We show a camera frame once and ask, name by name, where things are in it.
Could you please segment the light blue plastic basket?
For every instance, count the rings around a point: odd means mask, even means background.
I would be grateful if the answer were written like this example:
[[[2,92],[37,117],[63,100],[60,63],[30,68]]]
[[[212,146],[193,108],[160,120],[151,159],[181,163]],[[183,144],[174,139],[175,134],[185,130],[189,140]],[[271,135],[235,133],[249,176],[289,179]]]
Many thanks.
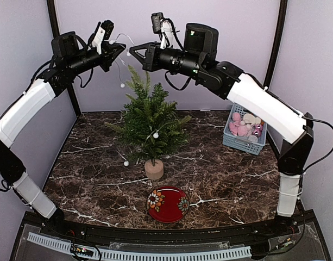
[[[232,114],[234,112],[238,112],[238,113],[241,114],[241,121],[233,121],[232,120]],[[243,116],[244,116],[245,113],[251,113],[251,112],[248,111],[246,108],[238,105],[238,104],[234,104],[232,106],[229,117],[227,119],[227,123],[226,123],[224,131],[223,131],[223,135],[224,135],[223,136],[223,144],[227,145],[229,147],[244,151],[244,152],[248,152],[248,153],[253,154],[253,155],[259,155],[259,153],[261,152],[261,150],[263,149],[263,147],[266,144],[267,124],[265,123],[263,125],[263,129],[261,130],[261,136],[258,137],[259,138],[258,142],[250,142],[248,140],[248,137],[250,135],[253,135],[253,131],[256,130],[256,129],[255,129],[255,125],[246,124],[243,121]],[[246,125],[246,127],[248,128],[248,134],[246,136],[234,136],[234,135],[232,135],[231,131],[229,130],[229,123],[230,122],[234,122],[234,124],[237,125],[237,126],[238,125]]]

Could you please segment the pink fluffy pompom ornament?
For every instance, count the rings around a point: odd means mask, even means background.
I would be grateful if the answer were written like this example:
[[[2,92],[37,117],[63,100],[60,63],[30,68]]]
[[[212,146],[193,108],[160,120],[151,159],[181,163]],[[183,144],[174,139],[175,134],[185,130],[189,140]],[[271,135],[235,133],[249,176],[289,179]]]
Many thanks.
[[[241,114],[238,113],[238,112],[234,112],[234,113],[232,114],[232,120],[233,120],[233,121],[241,121]]]

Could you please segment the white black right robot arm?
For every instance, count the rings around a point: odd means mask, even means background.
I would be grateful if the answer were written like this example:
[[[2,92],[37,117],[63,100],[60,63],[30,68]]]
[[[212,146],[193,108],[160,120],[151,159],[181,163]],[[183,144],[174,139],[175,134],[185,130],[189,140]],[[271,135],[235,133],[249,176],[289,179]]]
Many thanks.
[[[216,61],[219,32],[212,27],[188,23],[184,45],[178,49],[170,41],[149,42],[129,49],[145,71],[166,70],[193,79],[223,100],[248,109],[283,138],[278,170],[280,173],[278,217],[270,232],[281,236],[291,226],[297,198],[301,193],[305,163],[314,142],[311,114],[303,114],[263,88],[258,80],[236,65]]]

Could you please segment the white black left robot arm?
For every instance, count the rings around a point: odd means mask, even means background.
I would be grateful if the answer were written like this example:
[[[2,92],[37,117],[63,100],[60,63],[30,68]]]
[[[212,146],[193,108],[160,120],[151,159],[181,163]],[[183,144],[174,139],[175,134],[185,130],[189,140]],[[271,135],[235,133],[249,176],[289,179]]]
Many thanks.
[[[57,237],[69,233],[64,212],[56,206],[28,175],[22,161],[11,151],[17,136],[47,104],[70,87],[81,73],[97,66],[110,70],[126,45],[109,41],[109,33],[99,29],[86,43],[75,32],[59,35],[51,42],[53,57],[49,68],[33,76],[27,90],[0,116],[0,175],[37,213],[48,220],[47,227]]]

